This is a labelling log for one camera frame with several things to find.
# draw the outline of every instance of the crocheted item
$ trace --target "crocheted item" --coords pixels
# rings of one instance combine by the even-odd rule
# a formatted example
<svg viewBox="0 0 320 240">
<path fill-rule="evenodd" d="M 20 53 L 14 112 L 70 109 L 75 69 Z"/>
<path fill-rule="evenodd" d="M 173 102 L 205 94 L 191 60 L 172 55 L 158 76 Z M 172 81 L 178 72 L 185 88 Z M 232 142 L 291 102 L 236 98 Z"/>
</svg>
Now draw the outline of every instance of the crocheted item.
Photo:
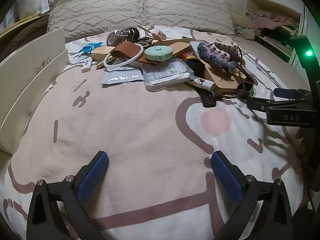
<svg viewBox="0 0 320 240">
<path fill-rule="evenodd" d="M 240 52 L 236 46 L 224 45 L 219 42 L 201 42 L 198 45 L 199 56 L 211 67 L 218 67 L 226 73 L 236 68 L 237 62 L 240 62 Z"/>
</svg>

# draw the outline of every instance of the white ring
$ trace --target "white ring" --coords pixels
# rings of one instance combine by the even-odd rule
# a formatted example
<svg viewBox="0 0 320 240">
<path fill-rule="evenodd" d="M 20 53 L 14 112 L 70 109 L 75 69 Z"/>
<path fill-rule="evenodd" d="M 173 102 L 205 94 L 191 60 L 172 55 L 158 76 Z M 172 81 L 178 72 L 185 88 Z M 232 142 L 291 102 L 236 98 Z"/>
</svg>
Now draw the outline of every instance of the white ring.
<svg viewBox="0 0 320 240">
<path fill-rule="evenodd" d="M 107 68 L 107 67 L 111 67 L 111 68 L 114 68 L 114 67 L 123 67 L 123 66 L 125 66 L 125 65 L 127 65 L 127 64 L 129 64 L 129 63 L 131 63 L 131 62 L 133 62 L 133 61 L 135 61 L 138 57 L 140 57 L 141 55 L 142 55 L 142 53 L 143 53 L 143 51 L 144 51 L 144 48 L 143 48 L 143 46 L 141 45 L 141 44 L 135 44 L 135 45 L 137 45 L 137 46 L 139 46 L 140 47 L 140 51 L 139 51 L 139 53 L 137 54 L 137 55 L 135 55 L 133 58 L 131 58 L 131 59 L 128 59 L 127 61 L 125 61 L 125 62 L 123 62 L 123 63 L 119 63 L 119 64 L 115 64 L 115 65 L 109 65 L 109 64 L 107 64 L 107 59 L 111 56 L 111 54 L 109 53 L 108 55 L 106 55 L 106 57 L 104 58 L 104 60 L 103 60 L 103 65 Z"/>
</svg>

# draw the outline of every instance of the blue packet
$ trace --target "blue packet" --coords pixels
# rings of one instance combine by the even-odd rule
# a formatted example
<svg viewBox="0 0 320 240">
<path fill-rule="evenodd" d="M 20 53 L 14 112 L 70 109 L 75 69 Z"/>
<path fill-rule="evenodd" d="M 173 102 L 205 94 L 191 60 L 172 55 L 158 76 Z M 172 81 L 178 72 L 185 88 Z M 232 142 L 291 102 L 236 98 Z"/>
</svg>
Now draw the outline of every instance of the blue packet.
<svg viewBox="0 0 320 240">
<path fill-rule="evenodd" d="M 97 47 L 100 47 L 102 44 L 103 44 L 103 42 L 88 43 L 78 53 L 80 53 L 80 52 L 91 53 L 91 51 L 93 51 Z"/>
</svg>

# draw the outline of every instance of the pink cloth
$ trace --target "pink cloth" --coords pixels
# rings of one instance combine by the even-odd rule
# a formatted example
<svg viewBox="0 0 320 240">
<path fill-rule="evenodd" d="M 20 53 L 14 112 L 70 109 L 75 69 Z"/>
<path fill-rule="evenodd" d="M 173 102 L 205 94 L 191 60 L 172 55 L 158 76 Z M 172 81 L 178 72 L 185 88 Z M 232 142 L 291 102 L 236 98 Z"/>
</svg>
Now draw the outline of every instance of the pink cloth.
<svg viewBox="0 0 320 240">
<path fill-rule="evenodd" d="M 275 16 L 266 11 L 258 11 L 249 14 L 249 18 L 257 25 L 259 29 L 268 28 L 274 30 L 282 25 L 292 25 L 294 20 L 289 17 Z"/>
</svg>

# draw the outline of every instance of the brown leather piece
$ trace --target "brown leather piece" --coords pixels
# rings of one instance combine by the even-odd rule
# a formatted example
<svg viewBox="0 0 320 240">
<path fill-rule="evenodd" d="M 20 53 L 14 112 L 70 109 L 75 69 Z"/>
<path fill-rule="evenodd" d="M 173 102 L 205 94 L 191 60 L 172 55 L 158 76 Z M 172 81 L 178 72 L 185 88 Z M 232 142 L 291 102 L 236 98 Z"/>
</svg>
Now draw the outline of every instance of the brown leather piece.
<svg viewBox="0 0 320 240">
<path fill-rule="evenodd" d="M 112 57 L 115 58 L 132 58 L 135 55 L 137 55 L 140 51 L 140 47 L 133 44 L 130 41 L 123 41 L 119 45 L 117 45 L 112 51 L 110 51 L 110 54 Z M 150 61 L 146 59 L 146 56 L 143 54 L 136 59 L 138 62 L 142 63 L 148 63 L 150 65 L 155 65 L 157 66 L 158 63 L 155 61 Z"/>
</svg>

